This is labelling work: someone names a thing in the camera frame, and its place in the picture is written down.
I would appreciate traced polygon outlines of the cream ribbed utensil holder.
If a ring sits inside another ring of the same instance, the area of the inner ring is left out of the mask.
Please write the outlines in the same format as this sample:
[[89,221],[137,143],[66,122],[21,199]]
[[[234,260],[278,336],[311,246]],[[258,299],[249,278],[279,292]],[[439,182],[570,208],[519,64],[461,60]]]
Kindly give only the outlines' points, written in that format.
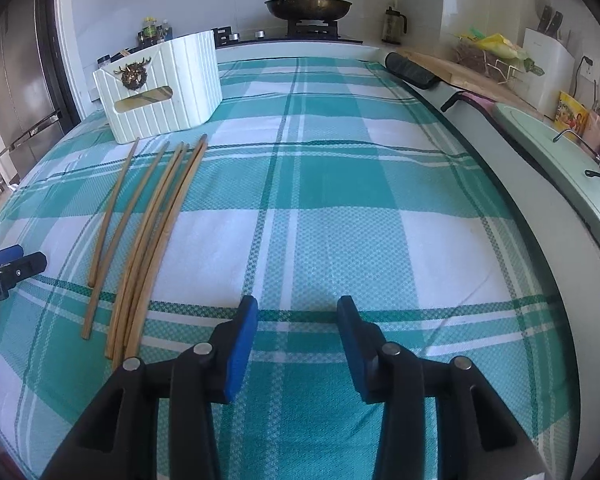
[[198,127],[222,101],[211,30],[124,56],[96,70],[94,81],[119,144]]

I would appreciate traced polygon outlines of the dark glass jar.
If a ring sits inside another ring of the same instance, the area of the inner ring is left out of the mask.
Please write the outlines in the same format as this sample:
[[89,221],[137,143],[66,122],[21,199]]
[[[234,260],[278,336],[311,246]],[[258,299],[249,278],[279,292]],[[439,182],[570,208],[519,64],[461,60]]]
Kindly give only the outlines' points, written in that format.
[[381,41],[385,44],[400,44],[407,33],[407,17],[388,6],[382,23]]

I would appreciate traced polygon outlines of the black wok with lid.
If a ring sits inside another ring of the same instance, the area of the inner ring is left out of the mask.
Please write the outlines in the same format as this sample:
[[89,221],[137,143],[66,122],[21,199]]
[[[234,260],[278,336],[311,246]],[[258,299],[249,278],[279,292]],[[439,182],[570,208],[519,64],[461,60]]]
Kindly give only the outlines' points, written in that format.
[[265,5],[276,18],[284,21],[336,22],[350,11],[347,0],[266,0]]

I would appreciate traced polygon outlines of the wooden cutting board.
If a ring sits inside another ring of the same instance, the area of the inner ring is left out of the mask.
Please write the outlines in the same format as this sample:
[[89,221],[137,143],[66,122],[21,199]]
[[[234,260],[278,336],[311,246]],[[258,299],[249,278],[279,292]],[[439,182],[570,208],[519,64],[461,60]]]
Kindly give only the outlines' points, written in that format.
[[435,74],[453,87],[478,94],[478,96],[483,96],[494,102],[517,107],[539,120],[544,119],[544,116],[540,112],[519,96],[516,96],[504,84],[498,84],[495,80],[483,76],[470,68],[404,47],[400,47],[398,53],[403,55],[404,58],[408,58],[410,61],[422,66],[425,70],[429,70],[430,73]]

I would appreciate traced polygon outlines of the sauce bottles group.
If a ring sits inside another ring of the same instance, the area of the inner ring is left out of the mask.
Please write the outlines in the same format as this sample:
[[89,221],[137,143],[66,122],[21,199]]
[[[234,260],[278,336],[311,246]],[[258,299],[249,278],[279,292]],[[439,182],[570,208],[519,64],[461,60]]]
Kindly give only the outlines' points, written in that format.
[[137,33],[137,45],[143,49],[169,41],[173,38],[173,29],[167,20],[158,21],[152,16],[143,19],[142,28]]

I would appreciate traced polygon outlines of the pink cloth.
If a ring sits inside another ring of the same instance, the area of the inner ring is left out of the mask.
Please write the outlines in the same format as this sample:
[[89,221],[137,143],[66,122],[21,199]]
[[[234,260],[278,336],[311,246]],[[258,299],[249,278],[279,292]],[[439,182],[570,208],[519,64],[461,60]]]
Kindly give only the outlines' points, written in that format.
[[458,102],[465,102],[486,116],[491,116],[493,114],[494,105],[496,104],[495,101],[486,98],[485,96],[479,96],[474,92],[463,90],[453,93],[452,96],[440,106],[440,110],[442,113],[445,113]]

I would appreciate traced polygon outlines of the yellow snack packet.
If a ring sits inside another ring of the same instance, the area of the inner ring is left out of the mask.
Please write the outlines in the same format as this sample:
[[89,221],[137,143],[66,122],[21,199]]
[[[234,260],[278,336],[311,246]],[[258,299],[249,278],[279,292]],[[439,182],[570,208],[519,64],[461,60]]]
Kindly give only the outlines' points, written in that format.
[[577,134],[583,132],[588,121],[588,109],[566,92],[559,92],[558,104],[554,117],[554,128],[557,131],[570,129],[566,137],[577,141]]

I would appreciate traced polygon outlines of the black gas stove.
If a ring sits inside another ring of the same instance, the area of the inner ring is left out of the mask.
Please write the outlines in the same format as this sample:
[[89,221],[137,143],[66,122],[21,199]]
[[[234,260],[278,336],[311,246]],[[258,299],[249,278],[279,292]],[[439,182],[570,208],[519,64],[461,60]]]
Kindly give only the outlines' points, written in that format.
[[272,41],[325,41],[362,44],[362,40],[342,36],[338,23],[322,21],[288,21],[283,32],[234,32],[230,26],[212,29],[215,47],[224,48],[235,44],[260,44]]

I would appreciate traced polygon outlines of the white knife block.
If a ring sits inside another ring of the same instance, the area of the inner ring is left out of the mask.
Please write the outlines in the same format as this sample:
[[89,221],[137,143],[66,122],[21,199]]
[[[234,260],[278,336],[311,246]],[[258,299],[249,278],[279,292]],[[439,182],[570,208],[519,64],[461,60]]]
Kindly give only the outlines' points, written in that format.
[[513,82],[516,95],[548,118],[555,116],[559,93],[570,88],[574,69],[573,56],[557,38],[563,18],[551,6],[543,6],[538,24],[526,29],[522,42],[533,66],[523,68]]

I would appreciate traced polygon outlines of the teal plaid tablecloth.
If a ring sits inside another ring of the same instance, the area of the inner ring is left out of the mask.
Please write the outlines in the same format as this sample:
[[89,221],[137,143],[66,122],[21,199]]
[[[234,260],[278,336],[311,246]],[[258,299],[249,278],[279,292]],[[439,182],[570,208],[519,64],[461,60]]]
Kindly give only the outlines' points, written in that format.
[[220,76],[206,124],[137,148],[86,118],[0,212],[0,248],[47,259],[0,303],[0,441],[23,475],[42,474],[110,375],[135,232],[174,148],[206,134],[140,357],[175,358],[258,300],[242,388],[213,411],[225,478],[372,474],[381,407],[351,382],[344,295],[418,356],[472,359],[567,478],[579,396],[564,308],[521,215],[455,132],[377,63],[274,58]]

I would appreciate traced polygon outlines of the green sink cover lid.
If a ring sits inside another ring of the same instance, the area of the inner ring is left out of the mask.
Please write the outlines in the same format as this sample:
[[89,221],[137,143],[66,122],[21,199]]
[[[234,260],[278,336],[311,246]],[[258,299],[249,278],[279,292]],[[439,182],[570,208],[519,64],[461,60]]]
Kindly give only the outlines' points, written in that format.
[[600,166],[563,134],[545,122],[498,103],[493,116],[542,167],[558,191],[588,226],[600,246]]

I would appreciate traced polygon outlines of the steel refrigerator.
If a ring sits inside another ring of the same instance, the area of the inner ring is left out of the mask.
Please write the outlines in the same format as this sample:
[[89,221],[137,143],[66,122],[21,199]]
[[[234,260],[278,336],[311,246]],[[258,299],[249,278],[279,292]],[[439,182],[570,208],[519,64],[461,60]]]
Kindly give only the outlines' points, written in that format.
[[54,0],[8,0],[0,14],[5,182],[20,182],[79,121],[61,58]]

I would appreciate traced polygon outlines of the black rolled mat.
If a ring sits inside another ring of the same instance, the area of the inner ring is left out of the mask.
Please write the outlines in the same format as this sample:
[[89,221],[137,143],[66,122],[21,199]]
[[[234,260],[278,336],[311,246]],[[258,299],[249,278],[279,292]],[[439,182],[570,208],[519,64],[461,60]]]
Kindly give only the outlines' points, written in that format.
[[385,57],[388,72],[420,90],[429,90],[440,81],[440,78],[396,52],[390,52]]

